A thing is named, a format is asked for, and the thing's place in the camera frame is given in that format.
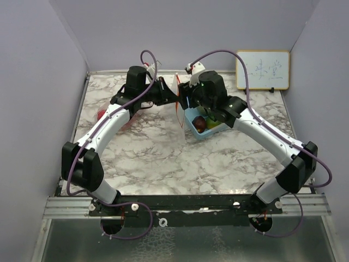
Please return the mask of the dark red apple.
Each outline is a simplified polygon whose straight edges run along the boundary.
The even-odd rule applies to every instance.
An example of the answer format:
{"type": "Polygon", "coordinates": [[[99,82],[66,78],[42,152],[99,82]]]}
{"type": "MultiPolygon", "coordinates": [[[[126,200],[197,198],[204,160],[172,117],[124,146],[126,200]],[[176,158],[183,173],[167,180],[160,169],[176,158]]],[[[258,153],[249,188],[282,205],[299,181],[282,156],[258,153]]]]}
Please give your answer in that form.
{"type": "Polygon", "coordinates": [[[198,133],[203,133],[207,128],[206,119],[199,115],[192,120],[192,125],[195,127],[198,133]]]}

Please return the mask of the bright red apple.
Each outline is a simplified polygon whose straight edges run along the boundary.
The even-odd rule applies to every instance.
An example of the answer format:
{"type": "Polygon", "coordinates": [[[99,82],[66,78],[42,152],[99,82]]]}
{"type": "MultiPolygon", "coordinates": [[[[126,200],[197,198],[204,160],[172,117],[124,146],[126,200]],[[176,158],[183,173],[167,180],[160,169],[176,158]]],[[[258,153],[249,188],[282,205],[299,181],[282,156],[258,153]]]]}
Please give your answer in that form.
{"type": "Polygon", "coordinates": [[[97,113],[97,121],[99,121],[103,117],[105,112],[106,112],[105,109],[98,111],[98,113],[97,113]]]}

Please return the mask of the green netted melon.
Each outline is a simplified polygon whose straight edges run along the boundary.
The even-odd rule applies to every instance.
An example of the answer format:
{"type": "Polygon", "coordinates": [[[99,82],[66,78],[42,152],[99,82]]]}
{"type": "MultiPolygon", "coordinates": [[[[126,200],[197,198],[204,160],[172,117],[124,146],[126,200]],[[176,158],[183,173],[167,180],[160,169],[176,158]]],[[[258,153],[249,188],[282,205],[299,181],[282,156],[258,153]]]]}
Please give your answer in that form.
{"type": "Polygon", "coordinates": [[[201,115],[207,116],[207,112],[202,106],[198,106],[197,110],[201,115]]]}

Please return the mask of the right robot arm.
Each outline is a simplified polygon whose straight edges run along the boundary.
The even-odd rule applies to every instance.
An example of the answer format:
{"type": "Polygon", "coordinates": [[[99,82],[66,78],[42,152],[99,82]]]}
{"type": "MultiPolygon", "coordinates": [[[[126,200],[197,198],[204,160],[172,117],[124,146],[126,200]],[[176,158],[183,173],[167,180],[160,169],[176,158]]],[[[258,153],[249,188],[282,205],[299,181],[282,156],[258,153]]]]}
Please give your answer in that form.
{"type": "Polygon", "coordinates": [[[195,85],[186,82],[178,86],[183,108],[202,106],[214,119],[255,140],[284,167],[275,178],[254,191],[251,209],[264,213],[275,199],[298,193],[316,170],[318,147],[313,142],[304,144],[289,137],[249,110],[246,101],[227,93],[224,80],[217,72],[203,72],[197,79],[195,85]]]}

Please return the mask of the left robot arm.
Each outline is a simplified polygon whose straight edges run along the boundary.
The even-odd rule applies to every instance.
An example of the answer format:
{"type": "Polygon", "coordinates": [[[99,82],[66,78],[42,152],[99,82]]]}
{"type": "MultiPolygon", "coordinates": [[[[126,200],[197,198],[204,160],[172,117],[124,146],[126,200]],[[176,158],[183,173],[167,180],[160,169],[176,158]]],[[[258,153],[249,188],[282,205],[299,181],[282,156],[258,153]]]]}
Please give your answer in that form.
{"type": "Polygon", "coordinates": [[[61,171],[69,196],[74,195],[70,190],[73,184],[102,201],[101,208],[106,214],[119,212],[120,193],[105,180],[100,156],[117,132],[142,109],[143,103],[160,106],[177,102],[178,97],[157,72],[157,63],[130,67],[125,84],[111,98],[92,129],[77,142],[64,144],[61,171]]]}

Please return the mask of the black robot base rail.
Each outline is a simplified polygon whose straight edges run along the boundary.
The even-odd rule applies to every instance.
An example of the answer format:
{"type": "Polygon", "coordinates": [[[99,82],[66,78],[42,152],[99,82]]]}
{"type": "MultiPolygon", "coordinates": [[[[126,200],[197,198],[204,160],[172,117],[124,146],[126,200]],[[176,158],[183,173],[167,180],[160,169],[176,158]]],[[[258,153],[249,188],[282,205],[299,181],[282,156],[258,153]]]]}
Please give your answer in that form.
{"type": "Polygon", "coordinates": [[[259,204],[250,194],[121,195],[116,207],[94,203],[91,217],[130,228],[249,226],[249,216],[281,214],[280,199],[259,204]]]}

